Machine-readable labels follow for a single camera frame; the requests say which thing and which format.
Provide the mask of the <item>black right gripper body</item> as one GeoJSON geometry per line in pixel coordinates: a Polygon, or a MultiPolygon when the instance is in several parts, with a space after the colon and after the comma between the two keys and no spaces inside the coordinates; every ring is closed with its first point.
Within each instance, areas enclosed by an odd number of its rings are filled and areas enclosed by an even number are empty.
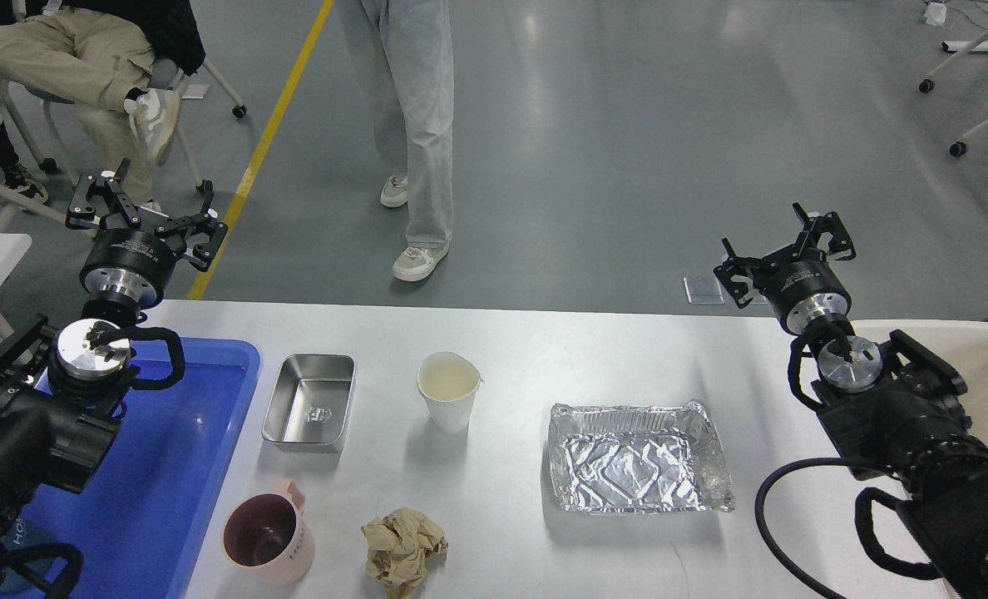
{"type": "Polygon", "coordinates": [[[845,317],[852,297],[830,266],[818,260],[800,260],[760,274],[760,294],[771,304],[780,326],[793,336],[815,319],[830,314],[845,317]]]}

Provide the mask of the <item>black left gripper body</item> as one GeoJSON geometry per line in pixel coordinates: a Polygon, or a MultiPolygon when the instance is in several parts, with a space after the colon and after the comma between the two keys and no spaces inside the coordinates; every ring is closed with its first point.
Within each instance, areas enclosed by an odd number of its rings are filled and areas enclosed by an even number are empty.
{"type": "Polygon", "coordinates": [[[82,288],[96,292],[117,292],[148,309],[159,304],[177,255],[161,239],[148,232],[130,229],[99,231],[80,273],[82,288]]]}

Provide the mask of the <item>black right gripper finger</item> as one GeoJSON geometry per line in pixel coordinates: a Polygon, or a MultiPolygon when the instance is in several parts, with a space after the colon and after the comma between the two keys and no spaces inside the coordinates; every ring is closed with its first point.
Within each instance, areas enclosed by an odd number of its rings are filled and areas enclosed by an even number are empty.
{"type": "Polygon", "coordinates": [[[775,303],[760,291],[757,278],[769,277],[780,266],[782,250],[775,250],[763,257],[748,257],[737,255],[729,239],[723,238],[724,260],[714,268],[714,276],[727,292],[739,309],[745,309],[750,304],[767,304],[775,310],[775,303]]]}
{"type": "Polygon", "coordinates": [[[794,260],[849,261],[857,257],[854,242],[837,212],[809,213],[799,202],[792,209],[802,223],[798,238],[792,243],[794,260]]]}

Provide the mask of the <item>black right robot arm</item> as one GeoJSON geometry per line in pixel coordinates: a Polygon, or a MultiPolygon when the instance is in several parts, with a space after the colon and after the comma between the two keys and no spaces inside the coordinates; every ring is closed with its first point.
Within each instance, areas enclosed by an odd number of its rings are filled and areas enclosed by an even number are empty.
{"type": "Polygon", "coordinates": [[[852,326],[852,297],[832,269],[855,259],[840,216],[793,204],[802,225],[794,242],[752,257],[723,239],[714,277],[739,308],[764,297],[790,334],[789,391],[809,409],[836,450],[769,474],[753,515],[765,546],[792,576],[818,595],[836,592],[811,577],[775,541],[765,518],[768,494],[790,473],[844,467],[855,480],[887,477],[900,499],[866,487],[854,501],[864,554],[879,568],[920,581],[942,580],[961,598],[988,598],[988,444],[971,433],[961,404],[961,372],[904,330],[885,341],[852,326]]]}

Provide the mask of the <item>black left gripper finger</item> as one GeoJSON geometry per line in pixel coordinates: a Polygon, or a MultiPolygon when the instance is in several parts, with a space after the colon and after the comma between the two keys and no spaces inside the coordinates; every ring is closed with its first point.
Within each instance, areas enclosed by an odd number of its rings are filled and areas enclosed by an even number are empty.
{"type": "Polygon", "coordinates": [[[124,159],[114,171],[82,176],[65,216],[65,227],[83,230],[140,229],[138,208],[124,191],[131,166],[124,159]]]}
{"type": "Polygon", "coordinates": [[[214,187],[201,187],[204,202],[198,213],[169,219],[155,226],[155,237],[170,247],[175,260],[186,260],[198,272],[209,272],[230,227],[212,208],[214,187]]]}

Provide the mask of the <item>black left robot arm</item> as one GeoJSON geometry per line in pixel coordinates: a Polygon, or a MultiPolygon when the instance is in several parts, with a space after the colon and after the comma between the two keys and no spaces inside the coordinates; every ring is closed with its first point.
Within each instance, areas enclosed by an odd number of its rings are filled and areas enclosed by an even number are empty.
{"type": "Polygon", "coordinates": [[[78,181],[65,223],[95,232],[80,273],[81,317],[60,329],[44,315],[0,344],[0,587],[8,572],[47,598],[67,598],[83,556],[71,543],[7,548],[7,534],[38,487],[82,493],[109,453],[129,391],[161,391],[185,376],[178,334],[144,327],[179,261],[205,272],[228,225],[211,209],[212,185],[194,215],[134,205],[128,168],[78,181]]]}

